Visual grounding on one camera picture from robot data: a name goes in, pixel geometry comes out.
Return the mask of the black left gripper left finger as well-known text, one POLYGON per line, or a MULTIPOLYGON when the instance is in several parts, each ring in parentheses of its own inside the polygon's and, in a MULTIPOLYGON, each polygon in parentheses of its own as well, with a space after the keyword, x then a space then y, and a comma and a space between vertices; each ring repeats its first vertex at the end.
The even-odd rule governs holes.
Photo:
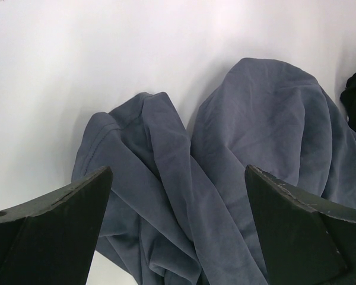
POLYGON ((101 167, 0 210, 0 284, 85 284, 112 180, 101 167))

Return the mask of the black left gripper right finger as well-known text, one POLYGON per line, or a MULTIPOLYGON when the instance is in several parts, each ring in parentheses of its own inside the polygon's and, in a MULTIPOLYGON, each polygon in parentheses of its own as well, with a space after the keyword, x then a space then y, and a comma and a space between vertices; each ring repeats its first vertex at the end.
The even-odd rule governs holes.
POLYGON ((270 284, 356 284, 356 210, 248 165, 245 183, 270 284))

